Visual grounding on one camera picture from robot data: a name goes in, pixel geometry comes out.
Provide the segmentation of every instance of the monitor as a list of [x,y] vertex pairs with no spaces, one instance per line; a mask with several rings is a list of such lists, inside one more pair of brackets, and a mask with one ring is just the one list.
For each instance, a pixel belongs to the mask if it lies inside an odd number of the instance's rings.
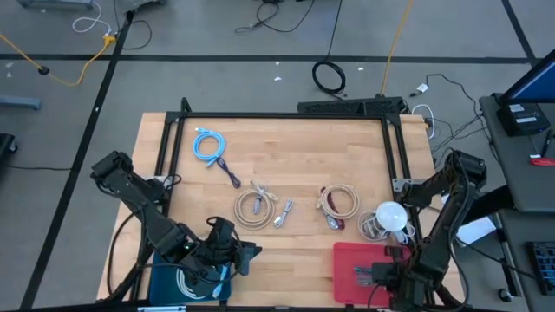
[[504,103],[555,103],[555,49],[501,96]]

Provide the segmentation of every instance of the red tray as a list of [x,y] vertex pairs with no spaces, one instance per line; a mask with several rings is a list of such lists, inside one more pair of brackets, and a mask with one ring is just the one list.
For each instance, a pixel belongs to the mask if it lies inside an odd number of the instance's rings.
[[[392,263],[382,244],[335,243],[333,245],[333,297],[345,304],[368,304],[375,285],[356,283],[355,267],[372,267],[372,263]],[[372,297],[373,307],[388,307],[389,292],[380,287]]]

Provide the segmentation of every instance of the blue bin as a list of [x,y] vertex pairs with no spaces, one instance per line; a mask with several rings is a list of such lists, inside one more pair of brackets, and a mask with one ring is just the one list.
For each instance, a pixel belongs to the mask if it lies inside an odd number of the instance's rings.
[[[164,263],[164,260],[158,255],[154,254],[154,263]],[[232,285],[225,283],[222,285],[222,290],[219,292],[219,297],[206,297],[204,299],[192,299],[183,295],[175,282],[176,270],[175,267],[155,267],[152,268],[152,275],[150,281],[150,294],[149,301],[153,306],[166,306],[166,305],[182,305],[190,302],[206,302],[206,301],[220,301],[227,300],[232,295]],[[229,278],[230,270],[227,271],[225,278]]]

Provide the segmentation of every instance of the wooden table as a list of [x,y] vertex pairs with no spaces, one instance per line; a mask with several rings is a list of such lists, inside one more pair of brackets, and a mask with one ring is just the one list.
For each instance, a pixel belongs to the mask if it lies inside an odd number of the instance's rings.
[[[143,177],[153,175],[164,119],[165,114],[143,115],[133,153],[134,169]],[[195,127],[212,129],[225,136],[228,146],[224,158],[241,179],[241,189],[234,189],[217,166],[206,168],[206,163],[193,155],[192,145],[198,134]],[[393,128],[389,131],[399,172]],[[422,117],[403,115],[402,131],[412,178],[429,178],[435,170]],[[210,140],[203,142],[203,153],[216,148],[216,141]],[[165,168],[169,166],[169,153]],[[211,229],[205,223],[208,217],[233,220],[233,202],[250,187],[251,179],[268,186],[270,192],[280,197],[277,214],[283,210],[287,198],[295,202],[282,228],[268,225],[260,231],[248,231],[237,226],[242,240],[255,242],[264,250],[251,262],[249,276],[232,280],[230,306],[344,307],[332,295],[332,247],[335,242],[364,243],[365,240],[358,232],[357,216],[346,220],[344,231],[328,227],[323,214],[315,208],[319,190],[336,183],[353,185],[361,197],[359,213],[392,199],[378,120],[186,119],[177,173],[183,180],[173,190],[169,217],[187,224],[200,237],[207,236]],[[349,199],[340,192],[334,193],[334,201],[340,210],[350,207]],[[245,213],[250,213],[252,205],[253,198],[245,201]],[[438,200],[434,206],[442,207]],[[129,214],[129,209],[121,205],[114,229]],[[436,218],[435,211],[421,213],[424,235],[429,233]],[[113,285],[123,279],[135,262],[139,241],[140,223],[134,219],[124,228],[115,246]],[[148,278],[149,274],[145,274],[143,296],[146,296]],[[456,298],[463,299],[453,263],[444,284]],[[98,298],[107,294],[105,268]]]

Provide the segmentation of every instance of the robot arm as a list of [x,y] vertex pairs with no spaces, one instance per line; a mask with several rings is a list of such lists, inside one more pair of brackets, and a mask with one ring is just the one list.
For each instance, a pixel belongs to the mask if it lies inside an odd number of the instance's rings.
[[450,244],[485,183],[484,161],[455,151],[430,179],[421,185],[405,184],[397,194],[395,200],[402,205],[420,209],[428,207],[435,195],[447,191],[450,196],[429,236],[415,246],[407,263],[375,263],[373,266],[376,283],[394,294],[391,309],[420,310],[426,291],[444,290],[441,282],[449,265]]
[[[178,264],[183,269],[187,286],[197,296],[213,292],[219,284],[223,265],[233,263],[236,272],[247,275],[249,262],[262,251],[254,243],[238,241],[234,224],[224,218],[206,220],[212,230],[202,240],[185,224],[162,215],[158,207],[168,200],[167,188],[156,179],[144,180],[134,173],[132,161],[125,153],[110,153],[93,166],[91,178],[101,192],[120,199],[141,221],[147,241],[167,263]],[[138,260],[138,263],[146,262],[146,259]],[[126,280],[133,280],[138,271],[134,267]],[[124,281],[108,300],[119,299],[129,286]]]

